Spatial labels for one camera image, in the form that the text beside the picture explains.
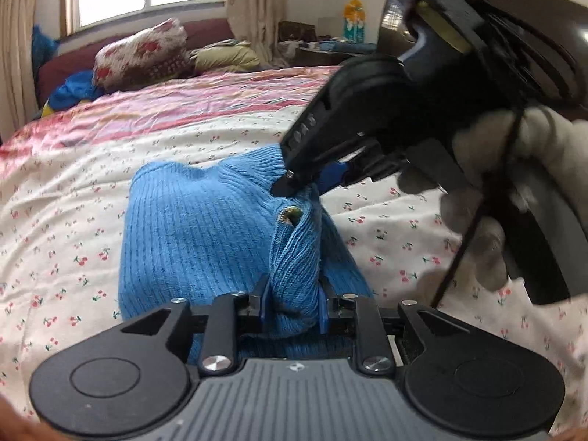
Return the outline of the white gloved right hand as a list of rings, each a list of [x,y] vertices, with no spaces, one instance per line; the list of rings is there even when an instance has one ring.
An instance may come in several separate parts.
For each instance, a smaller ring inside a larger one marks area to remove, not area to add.
[[[570,122],[551,108],[528,108],[518,122],[514,143],[507,148],[515,120],[513,112],[491,112],[453,137],[452,152],[469,186],[445,189],[441,219],[449,230],[464,236],[481,202],[490,205],[513,188],[512,166],[531,161],[541,166],[561,191],[587,235],[587,121]],[[410,194],[439,186],[412,165],[401,172],[398,185]],[[476,281],[490,292],[507,283],[505,242],[502,225],[484,215],[467,244],[465,259]]]

